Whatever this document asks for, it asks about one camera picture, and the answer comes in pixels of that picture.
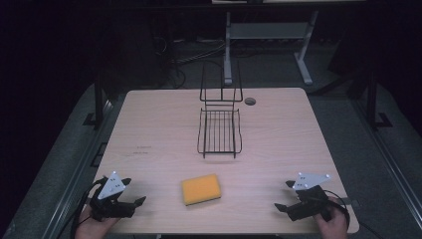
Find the aluminium rail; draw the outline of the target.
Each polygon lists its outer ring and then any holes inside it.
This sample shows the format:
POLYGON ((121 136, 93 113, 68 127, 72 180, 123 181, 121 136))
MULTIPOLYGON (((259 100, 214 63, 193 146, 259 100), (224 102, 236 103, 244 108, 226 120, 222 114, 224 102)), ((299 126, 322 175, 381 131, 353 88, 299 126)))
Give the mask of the aluminium rail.
POLYGON ((71 175, 65 178, 65 190, 59 198, 42 239, 60 239, 65 231, 72 227, 79 205, 84 204, 87 199, 85 193, 93 184, 106 150, 106 125, 112 108, 112 103, 106 100, 99 111, 101 119, 97 114, 87 115, 85 126, 89 127, 89 140, 84 144, 83 153, 78 157, 71 175))
POLYGON ((397 164, 396 158, 379 133, 378 126, 373 126, 367 119, 366 112, 362 103, 358 101, 352 101, 351 104, 353 105, 353 108, 360 118, 365 130, 369 133, 371 139, 376 145, 376 148, 382 155, 387 171, 389 172, 394 184, 400 192, 412 217, 414 218, 418 227, 422 230, 422 200, 418 198, 409 181, 406 179, 403 171, 397 164))

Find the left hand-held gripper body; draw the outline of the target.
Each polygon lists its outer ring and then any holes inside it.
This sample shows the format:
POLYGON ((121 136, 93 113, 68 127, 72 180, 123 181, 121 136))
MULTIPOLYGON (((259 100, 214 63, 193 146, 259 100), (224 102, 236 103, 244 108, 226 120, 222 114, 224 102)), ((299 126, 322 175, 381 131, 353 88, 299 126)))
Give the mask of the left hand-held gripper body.
POLYGON ((113 171, 109 177, 102 178, 100 184, 90 201, 91 216, 96 221, 103 221, 105 218, 130 218, 135 211, 131 207, 132 203, 118 201, 126 189, 120 176, 113 171))

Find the person's left hand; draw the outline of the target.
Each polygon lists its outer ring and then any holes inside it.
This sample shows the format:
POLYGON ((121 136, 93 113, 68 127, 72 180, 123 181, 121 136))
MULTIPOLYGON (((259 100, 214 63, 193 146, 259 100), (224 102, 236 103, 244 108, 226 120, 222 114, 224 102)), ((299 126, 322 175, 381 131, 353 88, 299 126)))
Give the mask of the person's left hand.
POLYGON ((106 218, 98 222, 91 218, 92 209, 87 205, 82 211, 75 232, 75 239, 104 239, 119 218, 106 218))

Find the grey metal desk frame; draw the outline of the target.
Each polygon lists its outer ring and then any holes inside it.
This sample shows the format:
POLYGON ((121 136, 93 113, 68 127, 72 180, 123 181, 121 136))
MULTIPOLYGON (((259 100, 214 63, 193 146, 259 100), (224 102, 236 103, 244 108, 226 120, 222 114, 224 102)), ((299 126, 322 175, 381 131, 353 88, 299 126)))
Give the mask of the grey metal desk frame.
POLYGON ((225 54, 223 56, 223 79, 226 86, 233 84, 231 64, 231 43, 234 40, 302 40, 301 49, 294 53, 295 61, 304 83, 313 83, 305 63, 305 56, 311 41, 318 11, 313 11, 307 22, 293 23, 236 23, 231 20, 231 13, 226 13, 225 54))

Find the yellow sponge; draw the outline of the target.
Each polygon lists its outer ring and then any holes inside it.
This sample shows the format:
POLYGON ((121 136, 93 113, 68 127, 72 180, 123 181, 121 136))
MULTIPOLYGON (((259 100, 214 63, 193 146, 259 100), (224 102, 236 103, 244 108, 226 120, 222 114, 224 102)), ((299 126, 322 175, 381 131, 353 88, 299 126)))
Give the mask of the yellow sponge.
POLYGON ((181 187, 183 202, 185 205, 192 205, 217 199, 222 195, 216 174, 209 174, 183 180, 181 182, 181 187))

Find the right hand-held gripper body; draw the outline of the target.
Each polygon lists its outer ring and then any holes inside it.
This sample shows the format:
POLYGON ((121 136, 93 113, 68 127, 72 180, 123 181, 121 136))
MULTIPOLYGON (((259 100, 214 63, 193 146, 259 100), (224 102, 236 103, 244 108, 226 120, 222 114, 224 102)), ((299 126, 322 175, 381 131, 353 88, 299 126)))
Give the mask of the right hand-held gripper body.
POLYGON ((331 219, 328 211, 328 197, 320 185, 330 180, 329 174, 299 172, 293 190, 299 203, 288 206, 288 215, 293 221, 320 214, 325 221, 331 219))

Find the person's right hand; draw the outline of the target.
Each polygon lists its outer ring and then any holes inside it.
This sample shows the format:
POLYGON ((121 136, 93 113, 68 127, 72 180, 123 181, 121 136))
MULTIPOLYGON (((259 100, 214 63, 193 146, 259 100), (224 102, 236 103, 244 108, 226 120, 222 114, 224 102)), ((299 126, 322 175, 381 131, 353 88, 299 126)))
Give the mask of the person's right hand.
POLYGON ((331 219, 325 221, 320 214, 314 216, 321 239, 348 239, 347 219, 344 213, 336 208, 330 207, 331 219))

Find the black metal post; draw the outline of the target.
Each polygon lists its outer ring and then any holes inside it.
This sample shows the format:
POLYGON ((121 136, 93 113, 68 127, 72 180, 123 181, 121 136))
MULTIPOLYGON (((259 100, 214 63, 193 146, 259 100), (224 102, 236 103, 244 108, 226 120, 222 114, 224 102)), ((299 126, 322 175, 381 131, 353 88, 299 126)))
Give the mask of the black metal post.
POLYGON ((84 125, 91 125, 94 130, 101 127, 104 119, 104 99, 101 76, 97 75, 94 82, 95 91, 95 111, 87 114, 84 125))
POLYGON ((385 113, 376 109, 377 105, 377 80, 373 72, 367 82, 366 120, 373 130, 381 127, 392 127, 392 123, 385 113))

